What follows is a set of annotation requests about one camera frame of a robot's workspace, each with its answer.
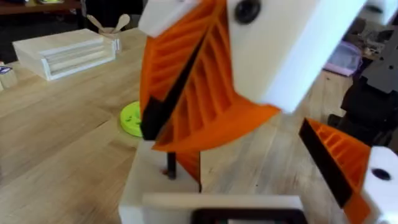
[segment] white plastic block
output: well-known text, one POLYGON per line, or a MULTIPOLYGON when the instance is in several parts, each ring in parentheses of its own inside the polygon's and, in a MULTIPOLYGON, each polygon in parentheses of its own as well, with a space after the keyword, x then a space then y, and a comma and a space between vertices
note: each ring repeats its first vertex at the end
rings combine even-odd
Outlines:
POLYGON ((157 37, 188 14, 200 0, 148 0, 138 28, 157 37))
POLYGON ((247 25, 228 0, 234 89, 261 105, 293 112, 366 0, 261 0, 247 25))
POLYGON ((398 223, 398 156, 389 148, 372 147, 362 196, 371 207, 368 223, 398 223), (376 169, 387 172, 389 178, 377 177, 376 169))

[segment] wooden tabletop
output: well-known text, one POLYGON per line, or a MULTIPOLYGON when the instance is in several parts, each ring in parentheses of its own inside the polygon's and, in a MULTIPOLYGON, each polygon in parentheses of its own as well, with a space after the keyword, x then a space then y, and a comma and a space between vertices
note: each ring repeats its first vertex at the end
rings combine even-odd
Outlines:
POLYGON ((29 0, 25 4, 15 4, 0 0, 0 15, 22 14, 31 12, 50 12, 68 9, 80 9, 79 0, 64 0, 64 3, 58 4, 41 4, 35 0, 29 0))
MULTIPOLYGON (((12 63, 19 84, 0 92, 0 220, 8 223, 119 223, 118 201, 140 139, 118 115, 138 100, 145 36, 121 34, 116 61, 46 82, 12 63)), ((298 136, 304 116, 342 114, 349 78, 322 72, 300 108, 202 159, 203 190, 301 195, 310 223, 344 223, 298 136)))

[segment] black machine part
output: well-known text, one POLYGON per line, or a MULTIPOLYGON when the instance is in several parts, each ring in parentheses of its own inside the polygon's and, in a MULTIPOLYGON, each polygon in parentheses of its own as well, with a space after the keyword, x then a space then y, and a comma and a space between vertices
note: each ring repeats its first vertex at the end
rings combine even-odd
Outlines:
POLYGON ((331 114, 328 124, 360 141, 388 146, 398 125, 398 32, 394 32, 380 57, 354 79, 347 90, 340 118, 331 114))
POLYGON ((390 41, 378 59, 362 73, 368 85, 384 92, 398 91, 398 32, 394 30, 390 41))

